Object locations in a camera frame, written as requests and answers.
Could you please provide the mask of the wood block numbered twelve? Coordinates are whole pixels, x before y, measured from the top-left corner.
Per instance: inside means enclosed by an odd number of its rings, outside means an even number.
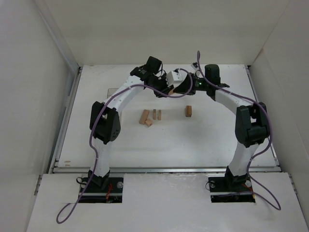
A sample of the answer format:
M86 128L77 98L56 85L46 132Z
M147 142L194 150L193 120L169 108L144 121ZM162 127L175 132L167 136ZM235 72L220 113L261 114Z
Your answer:
M185 116L186 117L191 117L192 116L192 106L187 105L185 108Z

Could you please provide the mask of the clear plastic box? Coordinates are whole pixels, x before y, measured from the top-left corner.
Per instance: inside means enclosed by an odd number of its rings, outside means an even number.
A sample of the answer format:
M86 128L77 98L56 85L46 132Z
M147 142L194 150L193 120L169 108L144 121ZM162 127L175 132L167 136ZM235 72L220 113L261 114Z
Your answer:
M107 98L115 94L117 91L118 91L118 88L109 88L107 91Z

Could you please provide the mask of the long wood block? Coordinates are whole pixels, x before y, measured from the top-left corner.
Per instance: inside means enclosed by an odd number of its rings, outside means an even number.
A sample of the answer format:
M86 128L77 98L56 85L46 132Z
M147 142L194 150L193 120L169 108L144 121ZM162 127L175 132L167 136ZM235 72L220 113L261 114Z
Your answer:
M149 110L143 110L142 115L141 115L140 120L139 120L140 124L142 124L142 125L145 124L145 121L148 118L149 112L150 112Z

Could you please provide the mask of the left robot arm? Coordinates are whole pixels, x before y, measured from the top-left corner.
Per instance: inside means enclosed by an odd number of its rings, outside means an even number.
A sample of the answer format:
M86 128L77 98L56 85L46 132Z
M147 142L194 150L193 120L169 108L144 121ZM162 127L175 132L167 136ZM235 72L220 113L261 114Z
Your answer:
M112 142L120 134L120 114L147 86L158 92L164 92L168 88L165 77L157 76L162 67L162 61L150 56L146 64L129 73L124 84L105 102L97 101L92 105L89 145L96 157L94 165L88 171L88 177L89 182L101 191L109 184L110 152Z

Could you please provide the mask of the small wood cube block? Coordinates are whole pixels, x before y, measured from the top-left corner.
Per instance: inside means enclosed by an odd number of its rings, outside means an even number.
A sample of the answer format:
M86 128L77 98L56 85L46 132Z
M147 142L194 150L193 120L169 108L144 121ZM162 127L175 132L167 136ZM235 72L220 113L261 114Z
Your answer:
M152 126L153 125L153 121L151 120L151 119L146 119L145 120L145 125L147 126L147 127L150 127L150 126Z

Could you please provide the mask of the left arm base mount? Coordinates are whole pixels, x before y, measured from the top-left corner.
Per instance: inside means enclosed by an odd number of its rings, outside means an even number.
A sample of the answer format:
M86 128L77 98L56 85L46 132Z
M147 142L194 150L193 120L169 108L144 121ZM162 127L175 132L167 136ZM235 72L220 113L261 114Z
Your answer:
M110 177L105 188L91 182L78 203L122 203L123 177Z

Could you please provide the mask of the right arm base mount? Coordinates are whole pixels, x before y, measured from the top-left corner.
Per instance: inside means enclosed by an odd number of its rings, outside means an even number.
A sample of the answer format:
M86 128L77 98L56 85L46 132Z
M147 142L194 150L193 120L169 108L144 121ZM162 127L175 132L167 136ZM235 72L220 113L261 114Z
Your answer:
M229 185L223 176L211 176L205 187L209 187L212 203L255 203L250 180Z

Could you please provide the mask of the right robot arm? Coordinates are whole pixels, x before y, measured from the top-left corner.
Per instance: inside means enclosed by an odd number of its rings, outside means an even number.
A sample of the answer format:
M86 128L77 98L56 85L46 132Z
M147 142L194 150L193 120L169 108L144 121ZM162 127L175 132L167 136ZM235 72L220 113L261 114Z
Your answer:
M269 124L265 115L267 109L262 102L254 103L228 93L229 86L221 82L220 69L216 64L205 66L205 77L196 73L186 76L183 82L174 88L174 93L194 95L205 91L215 102L229 109L235 116L235 136L237 147L232 161L227 166L224 176L209 177L210 192L242 192L249 190L248 174L256 150L270 135Z

